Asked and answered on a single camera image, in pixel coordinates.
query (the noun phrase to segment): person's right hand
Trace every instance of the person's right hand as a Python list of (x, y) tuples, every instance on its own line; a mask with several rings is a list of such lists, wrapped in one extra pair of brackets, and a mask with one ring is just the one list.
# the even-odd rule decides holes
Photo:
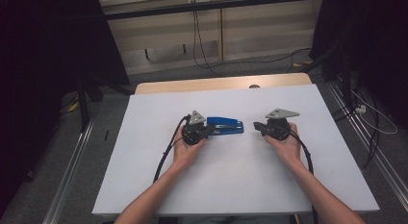
[[(296, 125), (291, 122), (289, 122), (289, 124), (291, 130), (297, 134)], [(287, 167), (302, 163), (300, 160), (300, 143), (294, 137), (288, 136), (288, 138), (284, 140), (277, 140), (270, 136), (264, 136), (264, 138), (265, 141), (273, 147), (278, 158)]]

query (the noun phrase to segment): forearm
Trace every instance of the forearm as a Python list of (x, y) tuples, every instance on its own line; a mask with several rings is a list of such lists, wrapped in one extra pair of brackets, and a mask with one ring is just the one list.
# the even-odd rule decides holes
[(289, 166), (303, 192), (312, 202), (324, 223), (365, 223), (363, 219), (304, 167), (302, 162), (292, 163)]
[(162, 177), (126, 207), (115, 223), (147, 223), (181, 172), (180, 167), (172, 165)]

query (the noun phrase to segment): person's right arm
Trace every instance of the person's right arm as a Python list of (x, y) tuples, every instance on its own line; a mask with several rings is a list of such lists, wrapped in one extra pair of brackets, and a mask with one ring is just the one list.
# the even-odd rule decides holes
[[(297, 134), (296, 125), (292, 123), (290, 125)], [(357, 213), (352, 211), (309, 172), (300, 159), (300, 143), (295, 138), (289, 136), (285, 140), (276, 140), (265, 136), (265, 140), (274, 148), (282, 163), (292, 172), (293, 177), (324, 223), (365, 223)]]

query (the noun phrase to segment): person's left arm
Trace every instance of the person's left arm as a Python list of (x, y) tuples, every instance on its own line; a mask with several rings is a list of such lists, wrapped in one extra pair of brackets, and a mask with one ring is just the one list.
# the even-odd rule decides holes
[(182, 140), (182, 128), (178, 130), (174, 139), (174, 159), (171, 166), (162, 177), (123, 210), (115, 223), (148, 223), (176, 182), (177, 177), (191, 165), (206, 139), (201, 139), (198, 144), (188, 145)]

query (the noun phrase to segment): table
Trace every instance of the table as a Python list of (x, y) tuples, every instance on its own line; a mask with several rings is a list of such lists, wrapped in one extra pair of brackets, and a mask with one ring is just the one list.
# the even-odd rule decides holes
[[(286, 81), (290, 87), (271, 87), (282, 86)], [(179, 85), (195, 91), (185, 92), (186, 88)], [(261, 88), (247, 89), (250, 85)], [(292, 74), (140, 85), (129, 101), (92, 213), (118, 214), (152, 183), (172, 127), (185, 115), (184, 109), (197, 109), (205, 116), (230, 114), (242, 120), (245, 132), (211, 137), (158, 214), (309, 212), (310, 202), (290, 172), (251, 127), (253, 121), (266, 121), (265, 115), (277, 105), (300, 112), (290, 121), (298, 124), (300, 136), (312, 153), (317, 178), (352, 209), (378, 210), (316, 86), (305, 74)], [(162, 173), (171, 161), (172, 156), (168, 156)]]

